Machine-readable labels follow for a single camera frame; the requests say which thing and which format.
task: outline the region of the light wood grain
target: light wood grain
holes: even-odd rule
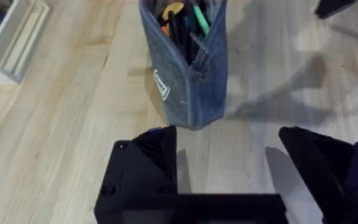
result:
[[[166,119],[136,1],[47,3],[22,84],[0,87],[0,223],[95,223],[113,143]],[[226,115],[178,130],[182,192],[277,191],[293,223],[320,220],[277,133],[358,141],[358,3],[327,21],[316,4],[229,1]]]

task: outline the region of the black plastic object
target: black plastic object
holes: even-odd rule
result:
[[[355,2],[356,0],[320,0],[315,13],[319,19],[327,19]]]
[[[358,224],[358,143],[301,128],[279,132],[327,224]]]
[[[288,223],[277,194],[179,195],[176,141],[170,126],[115,143],[94,208],[99,224]]]

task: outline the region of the gray fabric pouch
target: gray fabric pouch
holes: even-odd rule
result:
[[[140,0],[139,10],[168,122],[190,129],[202,128],[224,114],[227,0],[215,0],[214,12],[208,12],[214,19],[191,65],[161,31],[153,16],[153,4],[153,0]]]

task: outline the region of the screw hole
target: screw hole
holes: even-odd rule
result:
[[[118,143],[118,148],[119,149],[126,149],[128,147],[128,143],[126,142],[119,142]]]
[[[102,186],[101,196],[102,197],[112,197],[116,194],[117,189],[115,186]]]

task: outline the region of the black object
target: black object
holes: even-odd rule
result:
[[[319,19],[327,19],[355,2],[356,0],[320,0],[314,13]]]
[[[115,143],[94,208],[99,224],[288,223],[277,194],[179,195],[176,136],[170,126]]]
[[[279,132],[327,224],[358,224],[358,142],[354,145],[301,128]]]
[[[168,21],[172,41],[178,48],[180,48],[178,26],[175,19],[175,13],[173,13],[173,11],[168,12]]]

